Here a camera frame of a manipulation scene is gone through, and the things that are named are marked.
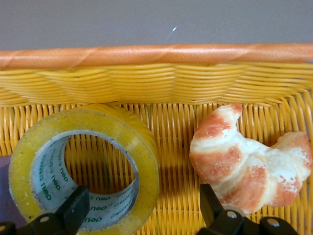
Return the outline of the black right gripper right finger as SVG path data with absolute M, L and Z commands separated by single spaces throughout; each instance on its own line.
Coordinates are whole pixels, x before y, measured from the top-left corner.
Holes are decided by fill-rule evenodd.
M 226 210 L 209 184 L 200 185 L 200 209 L 205 227 L 201 235 L 241 235 L 244 219 L 234 210 Z

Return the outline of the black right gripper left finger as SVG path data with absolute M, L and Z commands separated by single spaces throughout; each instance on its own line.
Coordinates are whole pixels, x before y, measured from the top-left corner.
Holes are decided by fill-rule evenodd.
M 78 186 L 54 213 L 38 216 L 27 225 L 28 235 L 75 235 L 89 213 L 89 189 Z

